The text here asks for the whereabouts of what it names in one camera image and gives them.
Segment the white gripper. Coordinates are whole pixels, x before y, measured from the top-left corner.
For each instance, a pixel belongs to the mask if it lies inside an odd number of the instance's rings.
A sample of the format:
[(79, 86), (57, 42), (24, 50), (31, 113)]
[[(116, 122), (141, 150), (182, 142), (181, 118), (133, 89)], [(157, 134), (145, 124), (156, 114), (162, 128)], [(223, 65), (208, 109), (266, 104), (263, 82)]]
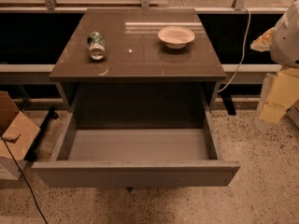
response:
[[(265, 52), (283, 66), (299, 66), (299, 0), (292, 2), (288, 10), (272, 27), (255, 39), (250, 48)], [(260, 120), (268, 124), (278, 123), (299, 99), (299, 69), (288, 68), (277, 72), (262, 106)]]

